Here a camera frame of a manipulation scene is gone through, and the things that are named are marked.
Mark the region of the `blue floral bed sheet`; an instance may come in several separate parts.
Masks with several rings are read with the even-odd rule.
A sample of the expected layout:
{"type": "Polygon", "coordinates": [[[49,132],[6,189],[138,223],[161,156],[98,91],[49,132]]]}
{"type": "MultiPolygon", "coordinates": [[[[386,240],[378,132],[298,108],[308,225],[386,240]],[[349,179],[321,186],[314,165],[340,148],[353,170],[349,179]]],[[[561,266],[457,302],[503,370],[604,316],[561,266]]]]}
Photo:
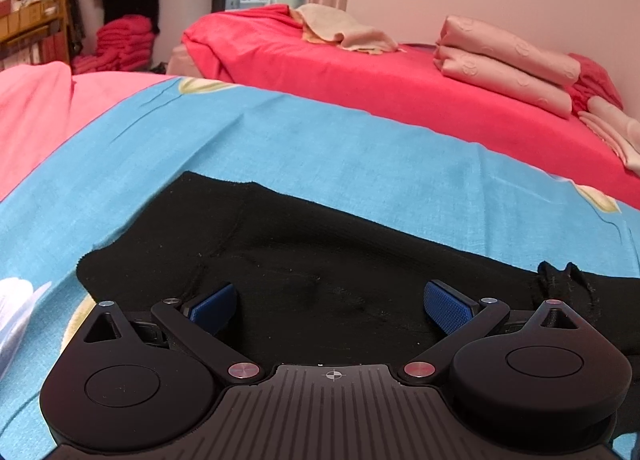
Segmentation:
{"type": "Polygon", "coordinates": [[[477,143],[252,87],[190,92],[167,79],[122,100],[1,197],[1,273],[46,293],[1,382],[1,452],[53,446],[40,386],[84,298],[78,259],[181,173],[253,181],[523,269],[639,272],[639,213],[477,143]]]}

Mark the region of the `black knit pants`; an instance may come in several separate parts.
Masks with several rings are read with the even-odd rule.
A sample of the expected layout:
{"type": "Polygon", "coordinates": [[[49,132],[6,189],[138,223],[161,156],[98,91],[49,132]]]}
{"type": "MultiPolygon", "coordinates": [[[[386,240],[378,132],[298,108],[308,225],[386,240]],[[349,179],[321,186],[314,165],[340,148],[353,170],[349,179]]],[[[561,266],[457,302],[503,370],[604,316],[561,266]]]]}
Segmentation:
{"type": "Polygon", "coordinates": [[[145,313],[166,298],[194,307],[224,287],[232,302],[198,324],[263,367],[399,365],[439,331],[423,290],[438,279],[515,309],[570,305],[631,360],[639,357],[639,284],[541,263],[534,271],[452,249],[335,209],[184,173],[76,273],[97,301],[145,313]]]}

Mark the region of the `wooden shelf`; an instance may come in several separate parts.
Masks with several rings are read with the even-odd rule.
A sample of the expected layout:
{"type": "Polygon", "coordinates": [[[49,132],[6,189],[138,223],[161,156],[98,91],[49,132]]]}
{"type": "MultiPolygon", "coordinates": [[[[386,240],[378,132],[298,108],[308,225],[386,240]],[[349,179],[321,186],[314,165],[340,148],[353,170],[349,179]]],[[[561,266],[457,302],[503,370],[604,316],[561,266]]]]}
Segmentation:
{"type": "Polygon", "coordinates": [[[36,0],[1,18],[1,70],[60,61],[70,65],[68,0],[36,0]]]}

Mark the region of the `red crumpled cloth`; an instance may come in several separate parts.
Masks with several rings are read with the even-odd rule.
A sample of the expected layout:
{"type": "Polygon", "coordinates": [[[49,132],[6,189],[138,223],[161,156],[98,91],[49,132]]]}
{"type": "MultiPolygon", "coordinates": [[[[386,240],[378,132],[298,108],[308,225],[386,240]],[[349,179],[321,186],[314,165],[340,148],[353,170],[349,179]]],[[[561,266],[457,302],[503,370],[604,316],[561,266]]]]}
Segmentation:
{"type": "Polygon", "coordinates": [[[602,65],[586,56],[570,53],[570,57],[580,65],[580,73],[576,82],[567,88],[572,99],[572,111],[587,111],[587,102],[591,97],[601,97],[623,110],[623,99],[612,82],[608,72],[602,65]]]}

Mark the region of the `cream folded blanket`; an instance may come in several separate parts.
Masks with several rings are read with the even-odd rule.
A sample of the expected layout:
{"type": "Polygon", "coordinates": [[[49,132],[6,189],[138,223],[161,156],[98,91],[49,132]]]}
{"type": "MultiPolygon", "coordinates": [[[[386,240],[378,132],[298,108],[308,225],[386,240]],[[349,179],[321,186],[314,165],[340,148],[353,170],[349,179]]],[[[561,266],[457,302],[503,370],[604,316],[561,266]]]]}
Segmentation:
{"type": "Polygon", "coordinates": [[[587,110],[579,111],[578,119],[620,158],[628,171],[639,175],[640,126],[637,120],[598,96],[588,99],[587,110]]]}

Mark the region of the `pink bed cover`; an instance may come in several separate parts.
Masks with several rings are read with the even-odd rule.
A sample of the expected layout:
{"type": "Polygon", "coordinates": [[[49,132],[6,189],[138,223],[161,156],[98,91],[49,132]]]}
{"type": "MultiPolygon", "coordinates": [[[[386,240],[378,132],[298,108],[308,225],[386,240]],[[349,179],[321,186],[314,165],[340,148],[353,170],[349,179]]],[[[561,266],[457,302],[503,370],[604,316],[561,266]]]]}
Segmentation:
{"type": "Polygon", "coordinates": [[[1,72],[1,196],[6,198],[64,142],[165,75],[74,75],[63,62],[21,64],[1,72]]]}

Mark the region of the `red folded cloth pile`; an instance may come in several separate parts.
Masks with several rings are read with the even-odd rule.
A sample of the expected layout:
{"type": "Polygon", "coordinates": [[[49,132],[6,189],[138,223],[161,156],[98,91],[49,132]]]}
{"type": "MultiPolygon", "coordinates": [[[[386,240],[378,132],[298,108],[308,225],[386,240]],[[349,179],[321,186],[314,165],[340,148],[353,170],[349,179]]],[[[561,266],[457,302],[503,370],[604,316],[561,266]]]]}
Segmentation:
{"type": "Polygon", "coordinates": [[[155,34],[145,16],[123,16],[96,32],[96,50],[75,56],[74,74],[138,71],[151,62],[155,34]]]}

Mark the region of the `beige towel on bed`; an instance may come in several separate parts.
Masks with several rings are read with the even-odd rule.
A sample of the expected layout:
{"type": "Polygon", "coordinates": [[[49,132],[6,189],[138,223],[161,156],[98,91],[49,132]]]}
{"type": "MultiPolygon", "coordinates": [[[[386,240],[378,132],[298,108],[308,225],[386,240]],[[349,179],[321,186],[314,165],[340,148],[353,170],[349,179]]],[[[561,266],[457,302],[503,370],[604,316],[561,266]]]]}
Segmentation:
{"type": "Polygon", "coordinates": [[[347,12],[324,4],[303,4],[290,11],[303,30],[303,40],[331,45],[346,51],[382,54],[399,49],[397,42],[382,30],[362,24],[347,12]]]}

